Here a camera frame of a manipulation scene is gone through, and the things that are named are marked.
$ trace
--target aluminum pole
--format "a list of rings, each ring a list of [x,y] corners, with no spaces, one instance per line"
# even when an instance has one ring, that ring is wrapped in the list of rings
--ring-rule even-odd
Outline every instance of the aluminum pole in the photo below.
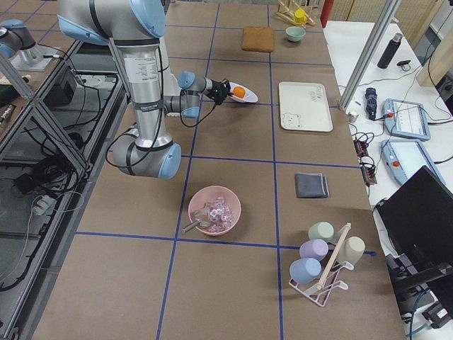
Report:
[[[354,96],[357,87],[359,86],[360,80],[367,70],[369,62],[376,50],[376,47],[382,40],[387,27],[389,26],[391,19],[395,16],[396,10],[401,4],[401,0],[386,0],[384,8],[373,26],[371,33],[369,34],[368,40],[363,47],[362,54],[359,56],[359,60],[355,65],[354,71],[352,71],[351,77],[349,78],[348,85],[346,85],[343,95],[340,99],[338,107],[345,111],[349,103]]]

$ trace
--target black bottle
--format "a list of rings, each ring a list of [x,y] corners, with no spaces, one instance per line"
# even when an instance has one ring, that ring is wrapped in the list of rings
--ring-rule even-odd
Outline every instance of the black bottle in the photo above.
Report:
[[[398,49],[399,45],[401,45],[401,38],[403,37],[402,34],[397,33],[395,34],[394,38],[389,41],[389,44],[387,45],[384,53],[381,56],[381,59],[379,59],[379,62],[377,63],[377,66],[381,69],[386,69],[390,61],[393,59],[396,50]]]

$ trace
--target computer monitor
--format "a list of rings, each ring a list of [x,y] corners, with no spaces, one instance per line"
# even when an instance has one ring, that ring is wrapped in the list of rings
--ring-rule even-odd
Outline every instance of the computer monitor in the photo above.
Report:
[[[396,251],[417,271],[453,265],[453,194],[429,168],[420,168],[377,210]],[[453,316],[453,275],[427,285]]]

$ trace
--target white desk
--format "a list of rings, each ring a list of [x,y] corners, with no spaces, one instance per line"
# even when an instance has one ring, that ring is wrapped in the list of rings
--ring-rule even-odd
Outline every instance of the white desk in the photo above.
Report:
[[[331,55],[332,64],[335,67],[335,74],[340,92],[343,92],[344,86],[348,83],[350,75],[354,70],[355,64],[362,52],[363,47],[371,32],[373,23],[353,23],[353,22],[337,22],[329,21],[327,27],[324,29],[324,34],[327,39],[329,53]],[[395,33],[401,33],[396,24],[391,24],[384,35],[379,47],[377,48],[372,62],[367,68],[365,75],[360,84],[370,83],[378,79],[395,79],[405,74],[409,74],[399,80],[386,80],[373,82],[370,85],[360,86],[355,92],[354,99],[347,107],[346,112],[356,111],[359,113],[359,118],[354,123],[359,132],[373,132],[376,135],[382,133],[382,121],[371,121],[367,119],[365,113],[365,89],[367,87],[374,87],[377,92],[378,111],[377,117],[381,115],[382,105],[387,98],[393,99],[406,99],[407,101],[414,101],[422,103],[425,109],[434,119],[447,118],[447,114],[435,107],[435,101],[438,99],[439,94],[434,87],[421,87],[415,79],[416,74],[420,71],[421,66],[415,53],[412,51],[408,42],[403,39],[400,48],[395,54],[392,63],[387,69],[380,69],[377,67],[377,62],[381,57],[387,43],[393,38]],[[401,60],[411,60],[411,70],[404,72],[396,63]],[[448,111],[444,102],[437,100],[437,106],[443,110]],[[453,137],[452,137],[453,123],[444,125],[431,125],[430,133],[431,139],[424,142],[424,146],[430,154],[433,161],[442,161],[453,155]],[[385,130],[382,136],[378,136],[368,147],[368,153],[373,157],[377,163],[380,158],[380,142],[390,138],[390,134]],[[437,165],[440,173],[442,174],[447,187],[453,191],[453,161]],[[398,183],[393,178],[390,170],[387,168],[385,161],[381,159],[377,167],[377,185],[370,187],[369,202],[375,205],[382,198],[390,197],[396,190],[398,190]],[[384,251],[388,254],[388,242],[385,242],[385,230],[382,222],[376,217],[377,229],[379,236],[382,237],[382,246]],[[417,329],[425,322],[421,313],[417,313],[414,318],[414,327]],[[419,334],[413,336],[414,340],[448,340],[453,339],[453,322],[449,322],[441,329],[432,329],[427,327]]]

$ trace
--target green bowl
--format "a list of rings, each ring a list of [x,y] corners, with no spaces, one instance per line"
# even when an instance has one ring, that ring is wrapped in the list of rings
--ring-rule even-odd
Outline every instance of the green bowl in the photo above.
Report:
[[[286,38],[289,41],[296,43],[305,36],[305,29],[299,26],[291,26],[286,29]]]

